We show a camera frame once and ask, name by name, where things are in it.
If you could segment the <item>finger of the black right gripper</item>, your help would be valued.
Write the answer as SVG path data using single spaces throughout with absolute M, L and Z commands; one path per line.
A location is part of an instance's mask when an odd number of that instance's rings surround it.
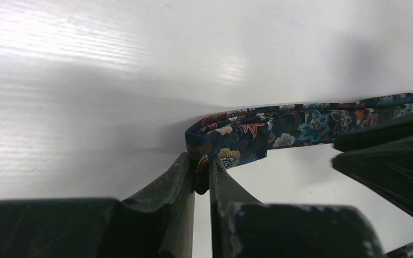
M 338 136 L 332 167 L 413 217 L 413 113 Z

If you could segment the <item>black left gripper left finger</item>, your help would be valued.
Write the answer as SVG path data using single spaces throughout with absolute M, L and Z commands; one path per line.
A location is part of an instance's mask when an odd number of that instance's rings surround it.
M 125 200 L 0 200 L 0 257 L 192 257 L 190 160 Z

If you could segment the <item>navy floral tie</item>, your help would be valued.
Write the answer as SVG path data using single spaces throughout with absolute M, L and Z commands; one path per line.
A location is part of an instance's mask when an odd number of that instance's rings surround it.
M 263 159 L 271 149 L 330 144 L 342 134 L 412 113 L 410 92 L 351 103 L 250 107 L 204 117 L 185 132 L 195 190 L 202 195 L 209 189 L 209 162 L 215 157 L 233 168 Z

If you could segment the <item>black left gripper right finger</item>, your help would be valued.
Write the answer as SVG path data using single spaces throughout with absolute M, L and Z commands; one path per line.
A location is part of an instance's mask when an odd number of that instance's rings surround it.
M 209 163 L 213 257 L 384 257 L 367 218 L 343 205 L 265 204 Z

